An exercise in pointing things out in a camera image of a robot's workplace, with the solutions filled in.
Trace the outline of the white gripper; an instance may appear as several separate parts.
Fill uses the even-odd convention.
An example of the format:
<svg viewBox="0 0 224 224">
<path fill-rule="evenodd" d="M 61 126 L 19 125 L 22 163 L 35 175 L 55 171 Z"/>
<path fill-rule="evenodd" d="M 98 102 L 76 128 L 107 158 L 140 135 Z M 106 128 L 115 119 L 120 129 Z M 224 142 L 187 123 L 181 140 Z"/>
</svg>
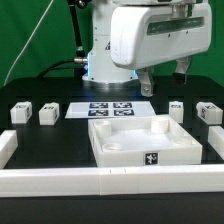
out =
<svg viewBox="0 0 224 224">
<path fill-rule="evenodd" d="M 207 2 L 194 4 L 190 16 L 175 15 L 174 10 L 172 5 L 122 6 L 112 14 L 112 61 L 117 67 L 138 69 L 136 74 L 145 97 L 153 95 L 149 66 L 178 59 L 172 81 L 184 85 L 191 56 L 206 51 L 211 43 L 212 12 Z"/>
</svg>

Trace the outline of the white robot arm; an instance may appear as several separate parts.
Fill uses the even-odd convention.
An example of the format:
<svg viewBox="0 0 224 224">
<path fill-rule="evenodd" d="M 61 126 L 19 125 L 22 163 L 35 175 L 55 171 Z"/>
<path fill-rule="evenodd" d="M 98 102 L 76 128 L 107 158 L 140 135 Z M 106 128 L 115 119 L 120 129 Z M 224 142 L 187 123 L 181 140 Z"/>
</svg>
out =
<svg viewBox="0 0 224 224">
<path fill-rule="evenodd" d="M 192 56 L 211 43 L 208 0 L 91 0 L 93 47 L 88 53 L 87 84 L 122 88 L 139 82 L 153 94 L 153 67 L 175 60 L 175 84 L 186 82 Z"/>
</svg>

